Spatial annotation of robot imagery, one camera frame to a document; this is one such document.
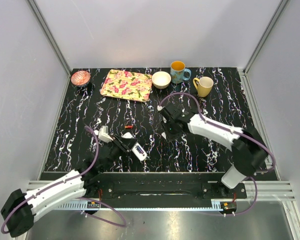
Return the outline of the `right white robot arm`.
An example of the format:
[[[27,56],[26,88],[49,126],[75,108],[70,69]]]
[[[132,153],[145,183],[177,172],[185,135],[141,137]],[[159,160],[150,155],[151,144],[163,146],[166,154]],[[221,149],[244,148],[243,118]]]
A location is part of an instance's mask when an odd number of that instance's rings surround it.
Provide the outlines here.
[[[223,198],[233,195],[235,187],[247,177],[252,177],[269,155],[254,127],[229,126],[204,117],[197,110],[183,111],[173,104],[158,106],[157,109],[163,117],[163,137],[166,140],[174,140],[185,133],[193,134],[208,138],[231,151],[233,164],[217,186],[217,192]]]

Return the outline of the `white remote control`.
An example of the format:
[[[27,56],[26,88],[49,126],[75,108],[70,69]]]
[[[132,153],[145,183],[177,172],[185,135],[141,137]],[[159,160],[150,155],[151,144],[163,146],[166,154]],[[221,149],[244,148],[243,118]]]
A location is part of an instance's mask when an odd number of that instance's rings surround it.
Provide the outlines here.
[[[121,136],[127,142],[128,149],[139,159],[139,161],[144,161],[147,158],[146,151],[139,144],[138,140],[133,137],[130,132],[127,132]]]

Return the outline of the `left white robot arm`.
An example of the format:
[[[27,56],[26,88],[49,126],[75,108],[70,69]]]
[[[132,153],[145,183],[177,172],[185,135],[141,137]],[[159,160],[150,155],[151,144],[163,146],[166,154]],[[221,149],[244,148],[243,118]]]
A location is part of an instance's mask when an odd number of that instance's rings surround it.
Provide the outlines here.
[[[94,157],[86,158],[80,166],[66,175],[37,189],[14,190],[0,210],[2,234],[16,238],[30,230],[44,214],[70,200],[98,193],[97,175],[122,154],[133,153],[139,145],[135,138],[113,136],[109,143],[98,145]]]

